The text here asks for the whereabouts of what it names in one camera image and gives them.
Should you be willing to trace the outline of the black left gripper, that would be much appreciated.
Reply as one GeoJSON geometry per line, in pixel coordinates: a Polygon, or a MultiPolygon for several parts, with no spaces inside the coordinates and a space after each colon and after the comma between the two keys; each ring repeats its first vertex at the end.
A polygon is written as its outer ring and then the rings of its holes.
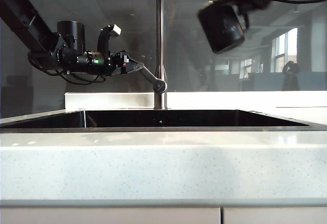
{"type": "Polygon", "coordinates": [[[113,76],[116,74],[129,74],[140,71],[143,68],[142,62],[130,58],[125,51],[104,56],[101,52],[85,52],[86,73],[101,76],[113,76]]]}

